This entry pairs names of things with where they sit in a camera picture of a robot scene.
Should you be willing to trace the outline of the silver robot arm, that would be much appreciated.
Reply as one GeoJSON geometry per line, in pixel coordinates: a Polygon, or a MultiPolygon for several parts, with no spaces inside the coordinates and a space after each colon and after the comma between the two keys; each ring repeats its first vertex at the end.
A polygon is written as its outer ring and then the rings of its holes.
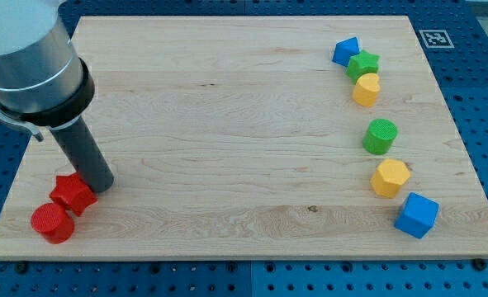
{"type": "Polygon", "coordinates": [[[93,98],[88,66],[59,15],[63,0],[0,0],[0,121],[42,140],[65,129],[93,98]]]}

